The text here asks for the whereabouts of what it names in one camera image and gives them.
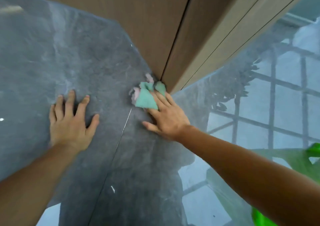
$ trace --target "person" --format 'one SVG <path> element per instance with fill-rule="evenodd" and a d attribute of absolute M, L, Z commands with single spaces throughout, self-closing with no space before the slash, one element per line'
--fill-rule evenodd
<path fill-rule="evenodd" d="M 183 110 L 166 93 L 152 93 L 159 110 L 148 112 L 156 124 L 149 131 L 177 141 L 204 159 L 244 200 L 278 225 L 317 225 L 320 186 L 306 176 L 252 151 L 220 140 L 190 125 Z M 36 225 L 63 172 L 89 146 L 99 124 L 94 115 L 85 126 L 86 96 L 73 113 L 71 90 L 63 111 L 59 96 L 50 108 L 52 147 L 45 155 L 0 183 L 0 225 Z"/>

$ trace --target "floor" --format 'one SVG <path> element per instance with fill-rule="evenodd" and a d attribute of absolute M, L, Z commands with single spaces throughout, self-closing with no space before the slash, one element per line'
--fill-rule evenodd
<path fill-rule="evenodd" d="M 319 23 L 278 21 L 173 97 L 202 131 L 295 169 L 304 162 L 290 155 L 320 142 L 319 34 Z M 0 37 L 0 179 L 47 150 L 58 94 L 90 94 L 86 121 L 100 114 L 38 225 L 253 225 L 250 205 L 208 164 L 142 127 L 150 118 L 128 92 L 150 70 L 118 23 L 43 0 L 0 0 Z"/>

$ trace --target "cleaning cloth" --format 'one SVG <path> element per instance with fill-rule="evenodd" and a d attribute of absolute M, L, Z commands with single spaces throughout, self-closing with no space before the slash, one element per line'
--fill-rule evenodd
<path fill-rule="evenodd" d="M 141 108 L 150 108 L 150 109 L 156 109 L 158 110 L 158 106 L 156 102 L 154 101 L 154 98 L 150 91 L 157 90 L 160 94 L 162 94 L 165 97 L 165 85 L 158 81 L 156 85 L 154 85 L 154 80 L 150 74 L 146 74 L 147 82 L 141 82 L 139 87 L 134 87 L 129 95 L 132 94 L 131 100 L 132 104 L 135 107 L 141 107 Z"/>

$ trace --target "person's right arm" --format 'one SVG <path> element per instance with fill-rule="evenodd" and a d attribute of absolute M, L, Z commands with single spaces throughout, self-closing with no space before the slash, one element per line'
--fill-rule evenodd
<path fill-rule="evenodd" d="M 153 96 L 157 124 L 144 126 L 205 160 L 244 200 L 278 225 L 318 225 L 320 186 L 306 176 L 190 125 L 169 94 Z"/>

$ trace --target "green cloth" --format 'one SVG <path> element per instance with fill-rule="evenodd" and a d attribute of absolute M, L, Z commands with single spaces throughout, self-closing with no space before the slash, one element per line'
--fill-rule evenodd
<path fill-rule="evenodd" d="M 154 101 L 154 98 L 150 91 L 154 91 L 153 83 L 141 82 L 140 83 L 140 94 L 136 100 L 135 107 L 140 108 L 150 108 L 158 110 L 158 106 Z M 157 82 L 155 89 L 160 92 L 163 96 L 165 96 L 166 86 L 162 82 Z"/>

